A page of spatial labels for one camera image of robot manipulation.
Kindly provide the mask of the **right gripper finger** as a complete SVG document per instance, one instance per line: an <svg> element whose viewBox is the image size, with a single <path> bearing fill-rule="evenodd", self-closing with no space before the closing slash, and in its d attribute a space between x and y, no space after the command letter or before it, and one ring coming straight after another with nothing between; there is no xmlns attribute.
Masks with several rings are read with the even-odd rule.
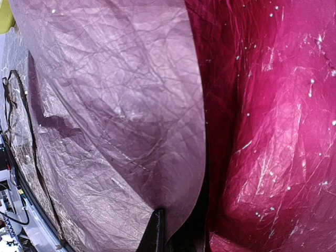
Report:
<svg viewBox="0 0 336 252"><path fill-rule="evenodd" d="M150 216L136 252L163 252L164 240L165 212L164 209L156 209Z"/></svg>

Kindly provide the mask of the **red wrapping paper sheet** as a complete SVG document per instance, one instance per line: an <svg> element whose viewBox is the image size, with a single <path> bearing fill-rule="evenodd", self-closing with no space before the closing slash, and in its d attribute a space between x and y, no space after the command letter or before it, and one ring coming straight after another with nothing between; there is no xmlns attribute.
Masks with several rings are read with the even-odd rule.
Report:
<svg viewBox="0 0 336 252"><path fill-rule="evenodd" d="M61 244L335 251L335 1L11 1Z"/></svg>

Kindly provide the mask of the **green plastic bowl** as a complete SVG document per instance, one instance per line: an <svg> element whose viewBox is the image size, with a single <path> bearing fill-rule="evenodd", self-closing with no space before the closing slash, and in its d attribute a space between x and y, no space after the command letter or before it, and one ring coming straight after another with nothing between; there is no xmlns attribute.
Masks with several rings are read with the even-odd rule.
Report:
<svg viewBox="0 0 336 252"><path fill-rule="evenodd" d="M9 0L1 0L0 6L0 34L7 33L15 26L15 19L9 4Z"/></svg>

